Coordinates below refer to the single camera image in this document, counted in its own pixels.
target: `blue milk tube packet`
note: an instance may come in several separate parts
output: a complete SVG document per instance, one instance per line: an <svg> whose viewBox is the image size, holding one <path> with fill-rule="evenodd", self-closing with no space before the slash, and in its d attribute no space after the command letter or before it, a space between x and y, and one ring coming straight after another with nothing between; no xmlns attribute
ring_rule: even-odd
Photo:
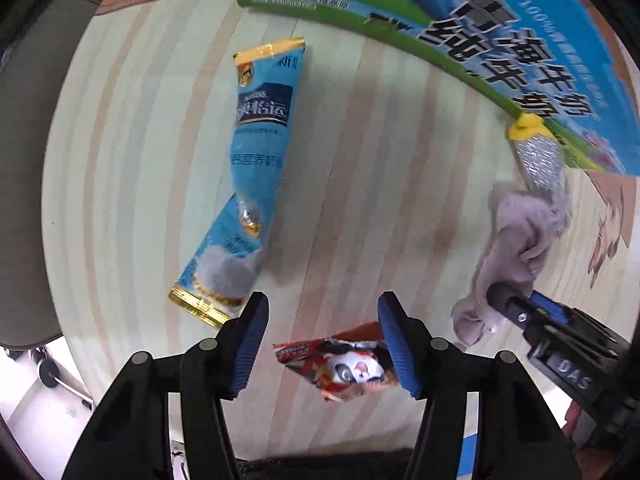
<svg viewBox="0 0 640 480"><path fill-rule="evenodd" d="M289 146L304 38L234 56L238 108L231 140L234 194L172 286L169 298L212 326L240 314L260 270Z"/></svg>

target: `screw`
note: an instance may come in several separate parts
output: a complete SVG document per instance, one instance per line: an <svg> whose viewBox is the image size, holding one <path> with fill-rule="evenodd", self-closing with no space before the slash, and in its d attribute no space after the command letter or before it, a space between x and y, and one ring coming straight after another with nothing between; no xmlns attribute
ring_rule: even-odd
<svg viewBox="0 0 640 480"><path fill-rule="evenodd" d="M147 359L149 359L149 354L146 352L136 352L131 356L131 362L135 365L146 363Z"/></svg>
<svg viewBox="0 0 640 480"><path fill-rule="evenodd" d="M516 362L516 355L508 350L503 350L500 352L500 359L508 365L511 365Z"/></svg>
<svg viewBox="0 0 640 480"><path fill-rule="evenodd" d="M207 337L206 339L203 339L198 346L200 347L200 350L213 350L218 346L218 342L212 337Z"/></svg>
<svg viewBox="0 0 640 480"><path fill-rule="evenodd" d="M449 343L446 339L443 339L441 337L434 337L431 340L431 348L435 350L446 350L447 348L449 348Z"/></svg>

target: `grey cloth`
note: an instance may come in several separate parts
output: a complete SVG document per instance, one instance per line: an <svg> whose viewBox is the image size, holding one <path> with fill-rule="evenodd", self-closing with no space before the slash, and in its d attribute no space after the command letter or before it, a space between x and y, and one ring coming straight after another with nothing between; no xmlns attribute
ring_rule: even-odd
<svg viewBox="0 0 640 480"><path fill-rule="evenodd" d="M0 346L61 335L42 247L40 200L49 127L66 72L97 5L55 0L0 72Z"/></svg>
<svg viewBox="0 0 640 480"><path fill-rule="evenodd" d="M461 349L495 332L505 320L487 303L491 285L509 283L530 296L558 225L545 200L523 192L509 193L500 201L496 224L491 249L480 260L472 280L471 294L459 300L451 311Z"/></svg>

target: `pink towel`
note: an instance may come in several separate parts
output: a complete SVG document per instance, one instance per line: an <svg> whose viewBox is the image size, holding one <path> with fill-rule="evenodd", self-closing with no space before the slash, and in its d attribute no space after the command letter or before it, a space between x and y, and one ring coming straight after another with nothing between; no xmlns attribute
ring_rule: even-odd
<svg viewBox="0 0 640 480"><path fill-rule="evenodd" d="M527 296L545 263L558 218L549 204L526 193L511 192L498 206L496 231L487 256L481 260L472 292L452 310L453 329L468 348L503 323L504 317L486 302L489 287L507 282Z"/></svg>

